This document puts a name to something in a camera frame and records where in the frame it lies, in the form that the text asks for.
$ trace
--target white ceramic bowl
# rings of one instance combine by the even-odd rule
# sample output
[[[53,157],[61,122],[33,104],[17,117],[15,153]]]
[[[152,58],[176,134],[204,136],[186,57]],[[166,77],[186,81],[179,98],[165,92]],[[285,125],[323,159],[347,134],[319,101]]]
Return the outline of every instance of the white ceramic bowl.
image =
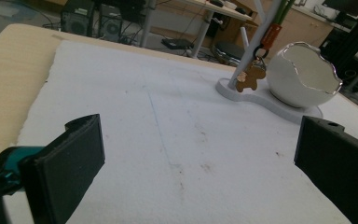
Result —
[[[232,2],[226,1],[226,2],[225,2],[225,7],[228,7],[228,8],[231,8],[231,9],[234,9],[234,10],[235,10],[235,8],[237,8],[237,5],[235,5],[235,4],[232,3]]]
[[[270,60],[267,82],[275,97],[294,107],[323,104],[342,86],[334,66],[304,42],[287,45]]]

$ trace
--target wall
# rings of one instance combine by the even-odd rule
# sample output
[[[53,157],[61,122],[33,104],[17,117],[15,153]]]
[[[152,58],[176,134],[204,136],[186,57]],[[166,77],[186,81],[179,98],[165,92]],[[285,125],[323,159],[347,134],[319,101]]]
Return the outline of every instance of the wall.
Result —
[[[157,1],[156,11],[153,14],[151,23],[153,27],[174,30],[189,35],[198,33],[204,13],[201,7],[194,7],[180,1],[164,2],[166,1]]]
[[[308,0],[304,7],[310,10],[313,10],[315,7],[317,7],[324,12],[324,15],[331,19],[334,19],[336,17],[336,11],[332,8],[322,6],[323,2],[324,0]]]

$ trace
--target white foam sheet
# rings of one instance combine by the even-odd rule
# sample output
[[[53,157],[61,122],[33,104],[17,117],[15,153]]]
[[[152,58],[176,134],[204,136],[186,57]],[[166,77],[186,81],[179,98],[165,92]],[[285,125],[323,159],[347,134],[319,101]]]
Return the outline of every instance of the white foam sheet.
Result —
[[[19,145],[101,114],[106,163],[68,223],[350,223],[294,165],[298,125],[214,89],[231,75],[63,41]]]

